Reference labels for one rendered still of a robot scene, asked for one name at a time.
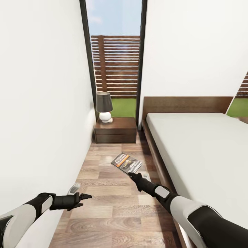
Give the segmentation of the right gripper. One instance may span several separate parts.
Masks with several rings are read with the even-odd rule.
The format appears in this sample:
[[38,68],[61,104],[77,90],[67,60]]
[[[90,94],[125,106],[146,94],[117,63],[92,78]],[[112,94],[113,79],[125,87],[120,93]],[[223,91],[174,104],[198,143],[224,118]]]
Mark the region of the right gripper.
[[144,192],[146,192],[147,185],[150,183],[150,181],[144,179],[141,173],[135,174],[129,172],[128,174],[132,177],[130,177],[130,179],[136,183],[138,191],[141,192],[143,190]]

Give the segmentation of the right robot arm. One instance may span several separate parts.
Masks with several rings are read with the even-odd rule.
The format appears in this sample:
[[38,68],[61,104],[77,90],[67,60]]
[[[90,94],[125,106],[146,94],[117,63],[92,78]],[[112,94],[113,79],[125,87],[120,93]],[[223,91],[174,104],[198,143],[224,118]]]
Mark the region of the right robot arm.
[[186,231],[197,248],[248,248],[248,230],[224,218],[212,206],[187,199],[153,184],[149,173],[128,173],[142,190],[156,197],[161,205]]

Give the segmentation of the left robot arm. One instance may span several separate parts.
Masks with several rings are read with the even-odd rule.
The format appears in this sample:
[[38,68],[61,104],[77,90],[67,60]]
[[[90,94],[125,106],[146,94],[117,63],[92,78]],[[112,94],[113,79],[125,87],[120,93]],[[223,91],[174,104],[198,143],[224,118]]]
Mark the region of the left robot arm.
[[[81,184],[75,183],[67,195],[56,196],[55,193],[40,193],[36,198],[0,216],[0,248],[15,248],[26,231],[46,210],[67,211],[83,206],[83,199],[91,195],[75,193]],[[75,194],[74,194],[75,193]]]

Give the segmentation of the hardback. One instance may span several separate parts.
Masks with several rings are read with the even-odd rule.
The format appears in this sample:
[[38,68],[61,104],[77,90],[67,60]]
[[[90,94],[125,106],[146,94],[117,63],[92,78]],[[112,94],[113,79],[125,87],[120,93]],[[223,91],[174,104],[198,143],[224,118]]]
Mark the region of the hardback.
[[111,162],[111,164],[131,177],[128,173],[136,173],[141,167],[142,162],[122,152]]

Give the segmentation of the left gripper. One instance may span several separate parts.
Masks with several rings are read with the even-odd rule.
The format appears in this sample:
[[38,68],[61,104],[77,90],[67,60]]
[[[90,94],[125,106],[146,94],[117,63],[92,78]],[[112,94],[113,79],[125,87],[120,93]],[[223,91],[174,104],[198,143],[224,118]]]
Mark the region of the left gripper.
[[59,210],[67,209],[67,211],[70,211],[73,208],[83,206],[83,204],[80,203],[81,200],[92,198],[91,195],[84,194],[84,193],[82,193],[79,196],[79,192],[75,193],[74,195],[65,195],[65,196],[62,196],[62,197],[63,197],[62,205],[61,205]]

